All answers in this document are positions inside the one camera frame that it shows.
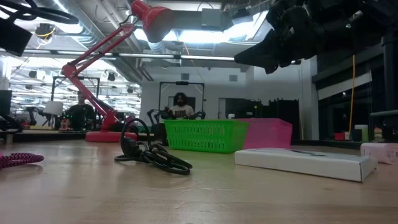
lamp base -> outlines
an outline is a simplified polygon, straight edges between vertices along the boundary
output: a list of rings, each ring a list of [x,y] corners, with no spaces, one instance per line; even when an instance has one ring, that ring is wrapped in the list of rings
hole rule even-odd
[[[119,142],[120,132],[101,132],[101,131],[89,131],[86,134],[86,141],[88,142]],[[130,137],[137,141],[137,135],[135,133],[124,133],[125,137]]]

pink cable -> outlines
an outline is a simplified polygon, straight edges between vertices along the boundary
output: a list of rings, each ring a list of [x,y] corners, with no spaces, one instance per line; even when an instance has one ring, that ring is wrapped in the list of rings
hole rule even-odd
[[[11,156],[0,156],[0,169],[33,162],[41,162],[43,160],[44,156],[32,153],[12,153]]]

desk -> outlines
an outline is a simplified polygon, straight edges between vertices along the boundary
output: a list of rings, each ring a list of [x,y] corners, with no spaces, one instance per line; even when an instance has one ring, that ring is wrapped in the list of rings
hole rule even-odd
[[[316,149],[300,146],[296,149]],[[318,147],[322,151],[358,151]],[[0,151],[45,156],[0,171],[0,223],[398,223],[398,166],[360,184],[236,166],[233,155],[170,151],[190,176],[113,162],[116,143],[33,142]]]

pink plastic basket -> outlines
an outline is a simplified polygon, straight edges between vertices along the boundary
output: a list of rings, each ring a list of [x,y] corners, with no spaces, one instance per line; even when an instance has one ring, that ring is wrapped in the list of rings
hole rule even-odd
[[[278,118],[244,118],[248,122],[248,133],[243,149],[275,147],[290,149],[292,124]]]

person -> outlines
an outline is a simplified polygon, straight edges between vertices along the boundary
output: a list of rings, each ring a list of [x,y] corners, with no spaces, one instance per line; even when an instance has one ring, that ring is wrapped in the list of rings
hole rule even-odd
[[[72,115],[71,127],[73,130],[81,130],[86,127],[86,123],[91,125],[94,120],[94,109],[85,103],[85,96],[82,92],[77,93],[78,104],[73,105],[68,110],[68,114]]]
[[[177,93],[174,96],[175,106],[170,108],[173,116],[176,119],[182,119],[184,117],[190,117],[195,114],[193,108],[188,105],[188,97],[184,93]]]

